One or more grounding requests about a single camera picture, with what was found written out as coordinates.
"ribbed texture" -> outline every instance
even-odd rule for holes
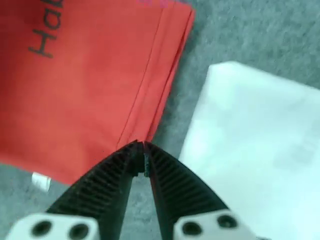
[[[72,185],[47,212],[93,217],[99,221],[111,210],[135,150],[135,143],[131,143],[105,158]]]
[[[167,220],[173,224],[183,216],[227,209],[218,196],[193,172],[162,149],[146,144],[151,172],[164,201]]]

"white cloth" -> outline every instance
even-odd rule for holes
[[[319,90],[210,66],[179,160],[257,236],[320,240]]]

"red cloth bag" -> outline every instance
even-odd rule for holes
[[[0,1],[0,159],[72,184],[159,124],[194,11],[140,0]]]

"white tag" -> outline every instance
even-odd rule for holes
[[[32,173],[31,181],[38,189],[48,192],[50,188],[51,178],[40,173]]]

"gray carpet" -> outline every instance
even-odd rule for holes
[[[196,21],[180,61],[154,143],[179,156],[210,64],[238,61],[320,88],[320,1],[186,0]],[[66,186],[49,193],[31,175],[0,166],[0,239],[18,218],[44,211]],[[150,183],[134,179],[121,239],[161,239]]]

